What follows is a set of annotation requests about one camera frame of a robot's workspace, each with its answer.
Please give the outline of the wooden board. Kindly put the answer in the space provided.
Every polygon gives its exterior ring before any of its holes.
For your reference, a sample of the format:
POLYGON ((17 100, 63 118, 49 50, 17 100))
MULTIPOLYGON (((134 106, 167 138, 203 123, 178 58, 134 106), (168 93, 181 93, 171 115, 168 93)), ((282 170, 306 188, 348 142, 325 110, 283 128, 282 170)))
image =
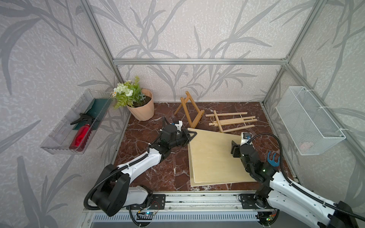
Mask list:
POLYGON ((188 144, 195 182, 255 182, 245 171, 240 158, 231 155, 232 141, 240 144, 239 135, 189 128, 197 132, 188 144))
POLYGON ((194 171, 193 171, 193 160, 190 152, 190 148, 188 148, 188 156, 189 156, 189 173, 190 173, 190 184, 192 187, 199 186, 207 186, 207 185, 219 185, 219 184, 229 184, 228 182, 195 182, 194 179, 194 171))

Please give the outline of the wooden easel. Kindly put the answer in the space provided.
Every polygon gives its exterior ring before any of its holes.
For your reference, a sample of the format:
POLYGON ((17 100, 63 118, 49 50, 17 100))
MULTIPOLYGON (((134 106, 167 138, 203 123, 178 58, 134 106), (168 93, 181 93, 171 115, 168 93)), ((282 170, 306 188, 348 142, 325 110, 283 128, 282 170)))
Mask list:
POLYGON ((215 110, 212 114, 205 116, 210 119, 209 126, 218 128, 220 133, 232 133, 255 127, 258 122, 256 116, 248 116, 247 112, 236 113, 217 113, 215 110))
POLYGON ((189 91, 186 91, 185 94, 185 97, 180 98, 181 103, 174 112, 174 115, 177 115, 178 112, 183 109, 190 128, 195 128, 202 119, 204 110, 198 107, 189 91), (195 110, 190 110, 188 104, 192 104, 195 110))

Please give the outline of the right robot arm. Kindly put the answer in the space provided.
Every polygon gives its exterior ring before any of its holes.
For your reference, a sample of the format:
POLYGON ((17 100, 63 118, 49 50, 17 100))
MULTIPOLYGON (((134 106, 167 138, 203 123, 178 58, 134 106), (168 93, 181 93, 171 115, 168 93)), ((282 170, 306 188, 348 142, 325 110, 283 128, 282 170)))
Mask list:
POLYGON ((260 160, 250 133, 241 134, 241 142, 232 142, 231 154, 239 158, 245 171, 262 187, 255 193, 259 208, 268 206, 284 212, 311 228, 357 228, 357 221, 365 218, 355 214, 343 201, 335 203, 291 180, 268 162, 260 160))

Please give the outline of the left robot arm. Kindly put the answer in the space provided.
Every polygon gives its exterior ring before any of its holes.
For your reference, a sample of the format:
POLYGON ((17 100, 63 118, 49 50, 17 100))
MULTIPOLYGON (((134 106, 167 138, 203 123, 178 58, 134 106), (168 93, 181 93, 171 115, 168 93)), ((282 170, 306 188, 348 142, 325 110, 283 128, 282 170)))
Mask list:
POLYGON ((112 217, 122 208, 131 211, 137 207, 150 207, 153 204, 153 192, 147 187, 132 187, 131 183, 164 161, 175 147, 188 145, 196 135, 196 131, 188 130, 182 122, 169 123, 164 118, 157 138, 148 144, 142 155, 118 166, 109 164, 103 169, 84 198, 84 208, 90 211, 102 210, 112 217))

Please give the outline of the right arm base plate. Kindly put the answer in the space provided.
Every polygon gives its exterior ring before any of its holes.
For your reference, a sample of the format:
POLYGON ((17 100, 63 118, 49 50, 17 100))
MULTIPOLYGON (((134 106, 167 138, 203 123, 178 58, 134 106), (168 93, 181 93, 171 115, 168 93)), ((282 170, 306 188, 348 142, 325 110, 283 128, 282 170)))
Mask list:
POLYGON ((274 208, 270 206, 267 199, 262 197, 257 197, 254 193, 242 193, 238 195, 238 200, 240 201, 243 209, 253 209, 253 210, 273 210, 274 208))

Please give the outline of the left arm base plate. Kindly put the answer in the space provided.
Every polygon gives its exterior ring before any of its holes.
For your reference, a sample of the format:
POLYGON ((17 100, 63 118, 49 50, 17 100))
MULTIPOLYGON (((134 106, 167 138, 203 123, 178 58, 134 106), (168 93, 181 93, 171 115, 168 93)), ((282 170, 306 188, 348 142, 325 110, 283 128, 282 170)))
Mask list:
POLYGON ((132 204, 127 206, 131 210, 163 210, 166 203, 166 194, 152 194, 142 204, 132 204))

